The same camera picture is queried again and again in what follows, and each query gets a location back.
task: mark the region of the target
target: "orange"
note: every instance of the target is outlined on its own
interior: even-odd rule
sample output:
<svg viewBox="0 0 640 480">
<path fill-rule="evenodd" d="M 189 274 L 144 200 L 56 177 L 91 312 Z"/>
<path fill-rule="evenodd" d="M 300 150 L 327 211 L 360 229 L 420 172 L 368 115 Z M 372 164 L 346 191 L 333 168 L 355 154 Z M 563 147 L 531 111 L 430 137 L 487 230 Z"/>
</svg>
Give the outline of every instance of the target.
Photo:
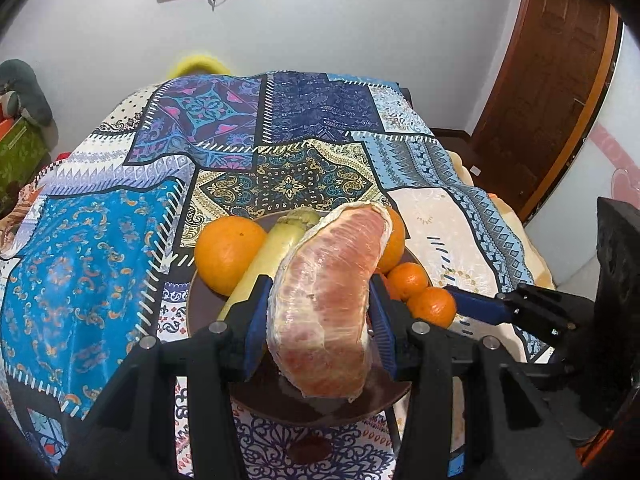
<svg viewBox="0 0 640 480">
<path fill-rule="evenodd" d="M 449 328 L 456 317 L 456 300 L 448 291 L 437 286 L 429 286 L 410 297 L 406 305 L 412 316 L 443 328 Z"/>
<path fill-rule="evenodd" d="M 402 301 L 408 300 L 431 285 L 429 277 L 422 266 L 410 262 L 393 268 L 386 277 L 398 292 Z"/>
<path fill-rule="evenodd" d="M 374 274 L 379 274 L 380 278 L 382 278 L 382 282 L 385 284 L 386 292 L 388 293 L 389 298 L 391 300 L 400 300 L 400 295 L 398 294 L 398 291 L 393 285 L 391 285 L 387 277 L 384 274 L 382 274 L 382 272 L 380 272 L 380 269 L 376 269 Z"/>
<path fill-rule="evenodd" d="M 385 252 L 382 253 L 382 257 L 378 261 L 378 268 L 382 274 L 388 273 L 399 264 L 400 258 L 404 254 L 404 222 L 394 209 L 387 207 L 386 210 L 391 216 L 394 227 L 389 241 L 386 243 Z"/>
<path fill-rule="evenodd" d="M 267 233 L 253 220 L 223 216 L 206 225 L 193 256 L 209 288 L 229 296 L 264 243 Z"/>
</svg>

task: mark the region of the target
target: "blue gripper pad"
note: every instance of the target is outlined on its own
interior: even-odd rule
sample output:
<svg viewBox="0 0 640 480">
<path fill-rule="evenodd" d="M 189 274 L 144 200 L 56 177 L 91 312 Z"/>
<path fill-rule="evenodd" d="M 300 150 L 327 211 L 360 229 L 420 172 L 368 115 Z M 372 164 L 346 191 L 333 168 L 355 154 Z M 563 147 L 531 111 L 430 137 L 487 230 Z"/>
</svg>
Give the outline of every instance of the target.
<svg viewBox="0 0 640 480">
<path fill-rule="evenodd" d="M 398 373 L 396 337 L 394 336 L 385 309 L 382 307 L 380 295 L 374 286 L 375 279 L 380 280 L 380 283 L 384 286 L 379 276 L 374 275 L 372 279 L 369 280 L 369 319 L 371 320 L 371 327 L 375 334 L 376 346 L 378 346 L 378 353 L 380 354 L 382 365 L 389 375 L 395 378 Z"/>
<path fill-rule="evenodd" d="M 249 323 L 244 338 L 244 361 L 242 368 L 246 380 L 254 374 L 262 355 L 267 337 L 267 303 L 273 280 L 267 275 L 261 275 L 255 282 L 249 301 L 256 301 L 254 315 Z"/>
<path fill-rule="evenodd" d="M 445 290 L 456 300 L 456 309 L 460 316 L 472 317 L 490 325 L 510 323 L 513 320 L 513 315 L 502 300 L 467 292 L 452 285 L 447 285 Z"/>
</svg>

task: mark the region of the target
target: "patterned tablecloth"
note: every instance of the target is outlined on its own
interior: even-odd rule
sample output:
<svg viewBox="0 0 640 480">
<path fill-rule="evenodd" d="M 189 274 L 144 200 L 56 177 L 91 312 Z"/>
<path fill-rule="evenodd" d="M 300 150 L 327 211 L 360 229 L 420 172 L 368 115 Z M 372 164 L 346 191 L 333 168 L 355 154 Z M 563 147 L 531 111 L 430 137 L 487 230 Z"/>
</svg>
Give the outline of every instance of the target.
<svg viewBox="0 0 640 480">
<path fill-rule="evenodd" d="M 492 200 L 460 181 L 398 85 L 371 78 L 276 72 L 150 86 L 35 186 L 40 194 L 0 254 L 0 398 L 52 470 L 141 336 L 187 336 L 193 247 L 219 216 L 379 200 L 402 215 L 407 247 L 435 285 L 493 296 L 532 283 L 523 244 Z M 521 360 L 548 356 L 510 325 L 458 316 L 452 329 L 498 335 Z M 186 388 L 178 379 L 175 431 L 178 468 L 189 474 Z M 308 466 L 286 451 L 310 430 L 238 406 L 234 416 L 251 478 L 392 475 L 383 414 L 314 430 L 332 454 Z"/>
</svg>

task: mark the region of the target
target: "plate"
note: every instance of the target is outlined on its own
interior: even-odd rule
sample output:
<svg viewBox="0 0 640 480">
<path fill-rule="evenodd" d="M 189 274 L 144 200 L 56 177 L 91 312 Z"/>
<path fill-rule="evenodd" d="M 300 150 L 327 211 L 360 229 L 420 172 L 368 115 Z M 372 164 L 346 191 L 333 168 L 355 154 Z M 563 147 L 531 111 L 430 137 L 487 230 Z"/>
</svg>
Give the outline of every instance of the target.
<svg viewBox="0 0 640 480">
<path fill-rule="evenodd" d="M 257 219 L 265 231 L 287 211 Z M 320 216 L 327 213 L 319 211 Z M 402 262 L 419 263 L 408 249 Z M 187 297 L 187 330 L 191 335 L 216 320 L 226 298 L 216 294 L 200 279 L 191 280 Z M 283 424 L 308 427 L 330 427 L 351 424 L 386 410 L 409 391 L 410 383 L 396 383 L 383 368 L 375 339 L 372 339 L 373 363 L 362 394 L 353 402 L 346 399 L 305 399 L 278 370 L 269 351 L 264 353 L 254 376 L 246 383 L 232 383 L 229 393 L 240 406 L 263 418 Z"/>
</svg>

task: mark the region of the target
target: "stuffed toy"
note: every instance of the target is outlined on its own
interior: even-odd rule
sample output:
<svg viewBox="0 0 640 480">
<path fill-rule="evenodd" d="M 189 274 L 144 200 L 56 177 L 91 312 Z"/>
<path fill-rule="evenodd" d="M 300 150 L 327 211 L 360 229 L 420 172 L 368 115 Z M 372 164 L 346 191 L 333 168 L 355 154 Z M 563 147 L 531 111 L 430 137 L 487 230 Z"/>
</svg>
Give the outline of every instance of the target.
<svg viewBox="0 0 640 480">
<path fill-rule="evenodd" d="M 169 72 L 169 79 L 199 73 L 231 75 L 231 71 L 214 57 L 196 54 L 181 59 Z"/>
<path fill-rule="evenodd" d="M 22 116 L 31 124 L 49 126 L 52 113 L 31 67 L 19 59 L 0 64 L 2 118 Z"/>
</svg>

